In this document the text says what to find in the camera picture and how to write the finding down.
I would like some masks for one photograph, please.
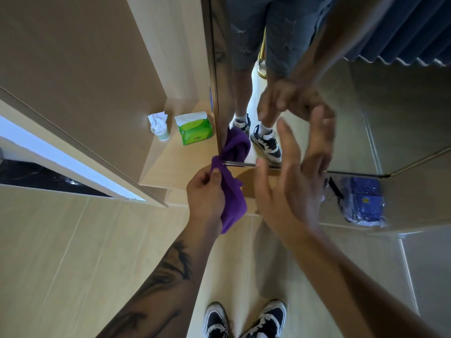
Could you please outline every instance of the denim shorts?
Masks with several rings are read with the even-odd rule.
[[[266,66],[280,76],[308,49],[332,0],[227,0],[232,65],[253,66],[266,27]]]

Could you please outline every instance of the tissue pack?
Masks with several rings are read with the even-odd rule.
[[[213,136],[213,128],[205,111],[176,116],[177,123],[184,145],[202,141]]]

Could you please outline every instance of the sneaker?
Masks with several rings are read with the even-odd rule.
[[[257,321],[240,338],[262,337],[279,338],[286,319],[286,306],[281,300],[271,300],[262,309]]]
[[[234,118],[232,126],[241,129],[247,134],[249,133],[249,130],[251,128],[251,119],[249,118],[248,114],[246,114],[246,122]]]
[[[203,318],[204,338],[229,338],[229,319],[219,302],[212,302]]]
[[[265,154],[266,159],[273,164],[281,164],[282,163],[282,151],[280,150],[279,144],[277,144],[277,140],[274,137],[274,134],[271,131],[268,134],[260,137],[258,134],[258,128],[260,124],[258,124],[254,132],[251,134],[251,140],[255,143]]]

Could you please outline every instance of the purple cloth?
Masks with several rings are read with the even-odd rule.
[[[250,149],[249,137],[241,129],[234,127],[228,130],[227,141],[221,155],[214,156],[211,159],[211,170],[219,169],[221,171],[221,188],[225,196],[225,207],[221,215],[221,233],[226,233],[233,224],[246,214],[248,209],[245,196],[240,188],[243,183],[232,176],[232,173],[222,161],[244,162]]]

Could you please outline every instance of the reflected hand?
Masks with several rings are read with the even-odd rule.
[[[211,166],[201,169],[186,187],[189,221],[195,225],[208,225],[222,229],[221,215],[226,199],[221,188],[222,174]]]
[[[335,117],[334,111],[325,104],[313,86],[288,78],[279,79],[272,87],[267,87],[260,96],[257,106],[258,119],[289,110],[297,117],[309,121],[310,114],[317,105],[324,105],[325,117]]]
[[[257,160],[255,198],[263,220],[290,249],[306,233],[319,230],[324,172],[332,157],[335,119],[325,118],[323,106],[313,109],[302,163],[299,146],[285,120],[278,120],[277,130],[283,151],[280,177],[271,188],[266,161]]]

